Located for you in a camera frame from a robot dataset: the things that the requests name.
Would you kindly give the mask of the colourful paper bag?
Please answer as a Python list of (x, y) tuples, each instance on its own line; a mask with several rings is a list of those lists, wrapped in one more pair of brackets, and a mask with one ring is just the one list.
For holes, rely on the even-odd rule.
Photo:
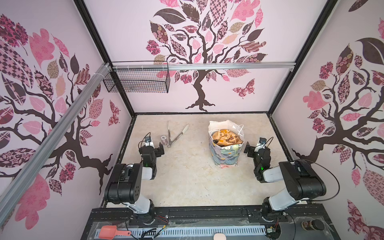
[[(215, 131), (230, 130), (237, 134), (243, 141), (240, 145), (232, 145), (227, 147), (220, 147), (213, 143), (212, 134)], [(236, 166), (238, 164), (238, 158), (240, 156), (242, 147), (244, 145), (244, 125), (238, 125), (230, 120), (223, 122), (210, 121), (208, 126), (209, 133), (209, 146), (213, 157), (213, 160), (220, 168), (227, 168), (229, 166)]]

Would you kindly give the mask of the orange snack bag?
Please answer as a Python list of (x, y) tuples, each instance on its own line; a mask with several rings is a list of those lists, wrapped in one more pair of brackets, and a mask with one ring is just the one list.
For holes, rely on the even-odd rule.
[(212, 141), (220, 147), (240, 145), (243, 143), (239, 136), (230, 130), (220, 130), (213, 132)]

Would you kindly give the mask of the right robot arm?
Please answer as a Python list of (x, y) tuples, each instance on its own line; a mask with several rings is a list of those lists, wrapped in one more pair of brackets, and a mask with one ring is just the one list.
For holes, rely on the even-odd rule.
[(260, 183), (285, 183), (283, 190), (263, 200), (261, 216), (267, 221), (277, 212), (301, 201), (322, 197), (327, 192), (325, 183), (306, 160), (279, 162), (272, 168), (271, 150), (265, 145), (253, 147), (247, 143), (244, 153), (253, 159), (254, 175)]

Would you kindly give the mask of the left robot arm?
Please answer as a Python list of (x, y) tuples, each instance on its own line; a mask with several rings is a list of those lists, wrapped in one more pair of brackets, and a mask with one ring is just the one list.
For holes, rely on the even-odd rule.
[(143, 180), (154, 180), (157, 175), (157, 158), (164, 154), (163, 144), (154, 148), (146, 144), (139, 148), (142, 162), (117, 164), (108, 180), (104, 200), (115, 205), (124, 205), (136, 215), (155, 217), (152, 200), (141, 194)]

